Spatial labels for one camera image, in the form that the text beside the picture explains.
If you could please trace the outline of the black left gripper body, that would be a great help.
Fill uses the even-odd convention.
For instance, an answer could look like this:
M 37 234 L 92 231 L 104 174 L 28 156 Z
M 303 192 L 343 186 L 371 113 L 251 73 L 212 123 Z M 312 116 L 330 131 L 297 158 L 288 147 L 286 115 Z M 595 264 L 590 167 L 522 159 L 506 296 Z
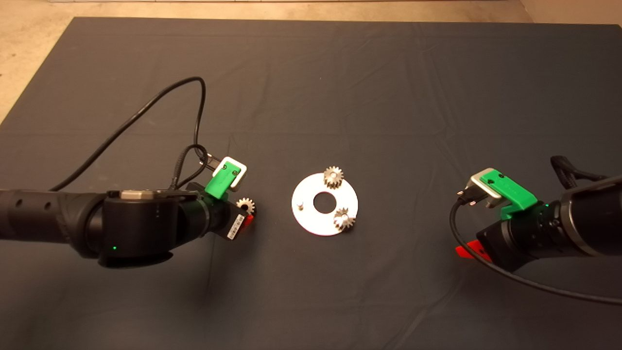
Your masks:
M 207 209 L 205 233 L 213 233 L 227 241 L 235 240 L 243 229 L 247 212 L 233 202 L 222 201 L 209 194 L 202 201 Z

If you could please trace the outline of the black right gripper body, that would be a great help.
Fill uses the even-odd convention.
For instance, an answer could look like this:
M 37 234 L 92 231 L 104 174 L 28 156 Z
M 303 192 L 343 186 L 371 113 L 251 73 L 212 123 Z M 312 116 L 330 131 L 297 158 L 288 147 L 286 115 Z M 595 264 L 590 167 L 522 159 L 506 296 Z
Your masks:
M 538 259 L 564 257 L 564 231 L 558 207 L 533 207 L 476 233 L 496 266 L 515 272 Z

